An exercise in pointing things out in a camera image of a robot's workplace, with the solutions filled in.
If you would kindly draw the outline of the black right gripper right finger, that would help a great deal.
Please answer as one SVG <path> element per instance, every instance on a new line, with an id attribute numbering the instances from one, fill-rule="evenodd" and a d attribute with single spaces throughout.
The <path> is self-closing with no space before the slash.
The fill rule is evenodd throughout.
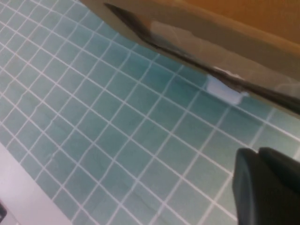
<path id="1" fill-rule="evenodd" d="M 299 162 L 268 147 L 260 148 L 258 154 L 284 186 L 292 191 L 300 190 Z"/>

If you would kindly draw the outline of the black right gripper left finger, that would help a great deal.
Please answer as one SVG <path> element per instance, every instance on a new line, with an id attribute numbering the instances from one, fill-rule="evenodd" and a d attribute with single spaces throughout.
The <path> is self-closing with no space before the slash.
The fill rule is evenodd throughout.
<path id="1" fill-rule="evenodd" d="M 300 191 L 284 186 L 252 149 L 237 150 L 232 191 L 239 225 L 300 223 Z"/>

